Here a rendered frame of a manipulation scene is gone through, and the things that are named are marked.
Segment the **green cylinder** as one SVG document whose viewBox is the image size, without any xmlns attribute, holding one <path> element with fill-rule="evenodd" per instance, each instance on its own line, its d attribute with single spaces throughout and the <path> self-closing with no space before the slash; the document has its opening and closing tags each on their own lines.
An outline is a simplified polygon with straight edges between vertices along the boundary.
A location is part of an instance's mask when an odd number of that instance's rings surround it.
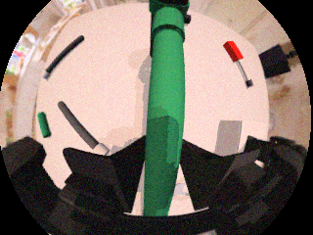
<svg viewBox="0 0 313 235">
<path fill-rule="evenodd" d="M 40 125 L 40 133 L 43 133 L 43 138 L 44 137 L 51 137 L 50 133 L 50 126 L 48 126 L 48 121 L 47 121 L 47 115 L 44 115 L 46 111 L 40 111 L 39 113 L 36 113 L 36 118 L 39 118 L 39 125 Z"/>
</svg>

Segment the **green cylindrical pipe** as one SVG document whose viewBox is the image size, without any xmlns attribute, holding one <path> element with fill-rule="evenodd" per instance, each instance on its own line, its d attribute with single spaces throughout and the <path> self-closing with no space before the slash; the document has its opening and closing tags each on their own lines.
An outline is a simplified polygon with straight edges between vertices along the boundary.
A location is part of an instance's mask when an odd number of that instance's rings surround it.
<svg viewBox="0 0 313 235">
<path fill-rule="evenodd" d="M 185 64 L 180 32 L 154 38 L 146 130 L 144 215 L 167 215 L 179 175 L 185 125 Z"/>
</svg>

